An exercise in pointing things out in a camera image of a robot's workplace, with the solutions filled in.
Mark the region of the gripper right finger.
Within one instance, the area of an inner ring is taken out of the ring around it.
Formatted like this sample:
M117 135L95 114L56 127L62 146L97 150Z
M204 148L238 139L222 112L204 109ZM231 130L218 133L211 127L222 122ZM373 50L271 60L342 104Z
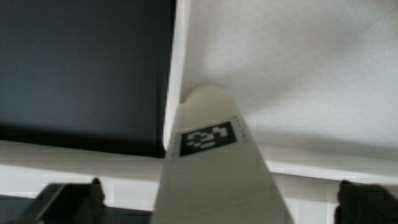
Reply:
M398 224L398 186L342 180L334 224Z

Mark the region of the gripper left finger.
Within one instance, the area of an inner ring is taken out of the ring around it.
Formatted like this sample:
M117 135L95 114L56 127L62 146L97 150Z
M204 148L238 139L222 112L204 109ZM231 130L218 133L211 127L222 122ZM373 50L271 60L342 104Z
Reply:
M104 224L104 190L101 180L49 183L26 207L0 224Z

